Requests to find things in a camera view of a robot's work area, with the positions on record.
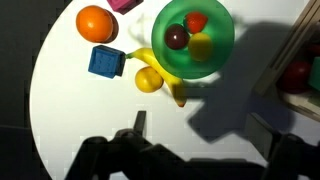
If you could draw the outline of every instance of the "yellow fruit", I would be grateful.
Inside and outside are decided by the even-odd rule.
[[[163,79],[151,66],[140,69],[135,77],[137,88],[145,93],[155,92],[163,85]]]
[[[213,42],[209,35],[196,33],[189,40],[188,50],[193,60],[207,61],[213,53]]]
[[[183,80],[172,74],[168,73],[159,64],[158,60],[154,56],[153,50],[151,48],[139,48],[134,52],[126,55],[127,59],[136,58],[147,64],[149,64],[153,69],[155,69],[163,78],[164,82],[170,89],[173,99],[179,107],[184,107],[187,102],[186,92],[183,85]]]

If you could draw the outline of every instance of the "pink object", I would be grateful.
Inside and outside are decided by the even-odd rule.
[[[136,4],[136,0],[107,0],[115,12],[122,12]]]

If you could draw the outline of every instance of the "blue block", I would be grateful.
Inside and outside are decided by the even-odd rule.
[[[92,49],[88,71],[113,79],[115,75],[122,75],[124,65],[124,52],[99,45]]]

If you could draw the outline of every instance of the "green bowl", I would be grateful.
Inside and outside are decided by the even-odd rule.
[[[175,23],[183,25],[185,15],[192,11],[208,17],[202,32],[211,37],[214,49],[205,62],[192,60],[188,47],[173,50],[164,41],[167,28]],[[228,60],[234,45],[234,24],[229,12],[216,0],[172,0],[157,16],[151,40],[153,52],[166,71],[179,78],[198,79],[214,73]]]

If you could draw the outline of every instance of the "yellow ball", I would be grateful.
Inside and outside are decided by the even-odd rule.
[[[189,40],[188,50],[193,60],[207,61],[213,53],[213,42],[209,35],[196,33]]]
[[[163,85],[163,78],[151,66],[140,69],[135,77],[137,88],[145,93],[155,92]]]

